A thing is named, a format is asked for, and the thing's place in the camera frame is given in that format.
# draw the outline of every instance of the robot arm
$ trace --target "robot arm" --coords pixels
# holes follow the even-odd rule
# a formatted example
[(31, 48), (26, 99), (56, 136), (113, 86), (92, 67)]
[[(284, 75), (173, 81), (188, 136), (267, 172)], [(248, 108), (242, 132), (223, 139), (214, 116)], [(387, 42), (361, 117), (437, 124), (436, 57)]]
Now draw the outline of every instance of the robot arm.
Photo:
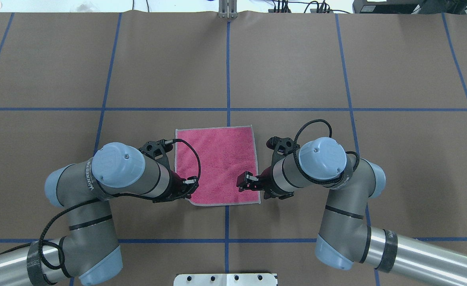
[(342, 270), (367, 263), (429, 284), (467, 285), (467, 255), (364, 224), (368, 199), (379, 196), (386, 183), (378, 165), (344, 152), (329, 137), (302, 148), (296, 141), (271, 138), (267, 146), (274, 150), (273, 164), (256, 177), (241, 174), (237, 186), (239, 191), (264, 190), (265, 199), (286, 199), (313, 183), (328, 188), (315, 249), (321, 262)]
[(48, 242), (1, 254), (0, 285), (46, 286), (79, 277), (87, 286), (117, 275), (122, 259), (108, 200), (129, 196), (157, 203), (190, 198), (199, 176), (182, 179), (170, 170), (166, 157), (177, 141), (150, 141), (140, 149), (109, 143), (93, 158), (52, 172), (45, 194), (53, 205), (67, 208), (61, 214), (67, 212), (70, 234), (51, 243), (63, 254)]

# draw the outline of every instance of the light blue joint cap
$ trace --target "light blue joint cap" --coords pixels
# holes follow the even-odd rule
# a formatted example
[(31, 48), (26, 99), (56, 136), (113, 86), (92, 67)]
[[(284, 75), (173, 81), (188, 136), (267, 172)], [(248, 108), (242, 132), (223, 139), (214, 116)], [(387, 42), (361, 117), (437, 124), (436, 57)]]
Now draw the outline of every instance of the light blue joint cap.
[(74, 164), (67, 165), (64, 168), (60, 168), (56, 171), (53, 171), (48, 176), (48, 178), (46, 178), (46, 181), (44, 183), (44, 194), (46, 195), (50, 203), (58, 208), (63, 208), (64, 206), (61, 205), (59, 199), (57, 199), (57, 183), (59, 183), (59, 179), (61, 178), (61, 174), (64, 172), (64, 170), (66, 170), (67, 167), (72, 165)]
[(112, 188), (127, 187), (140, 179), (145, 158), (136, 148), (119, 142), (108, 143), (92, 159), (92, 174)]
[(335, 250), (320, 235), (316, 239), (315, 255), (324, 264), (340, 270), (350, 270), (353, 265), (353, 261)]
[(380, 166), (378, 166), (377, 164), (373, 164), (367, 160), (366, 162), (368, 162), (368, 164), (373, 170), (373, 173), (375, 173), (375, 190), (369, 196), (370, 199), (374, 199), (378, 197), (386, 187), (386, 174), (384, 170), (382, 170), (382, 168), (380, 168)]
[(333, 138), (321, 137), (301, 147), (299, 164), (308, 176), (330, 180), (345, 170), (345, 150)]
[(119, 272), (121, 272), (121, 269), (121, 246), (117, 246), (114, 251), (78, 278), (84, 286), (96, 285), (114, 278), (115, 275), (118, 275)]

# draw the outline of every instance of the pink towel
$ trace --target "pink towel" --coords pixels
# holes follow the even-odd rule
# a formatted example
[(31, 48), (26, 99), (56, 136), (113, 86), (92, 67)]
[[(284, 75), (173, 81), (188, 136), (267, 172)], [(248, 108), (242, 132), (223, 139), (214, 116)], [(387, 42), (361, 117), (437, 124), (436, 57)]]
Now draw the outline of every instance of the pink towel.
[[(201, 162), (199, 187), (189, 200), (195, 206), (229, 206), (260, 203), (260, 192), (239, 192), (237, 176), (258, 172), (255, 139), (251, 126), (184, 129), (176, 138), (190, 143)], [(175, 170), (182, 178), (196, 176), (197, 158), (182, 143), (177, 143)]]

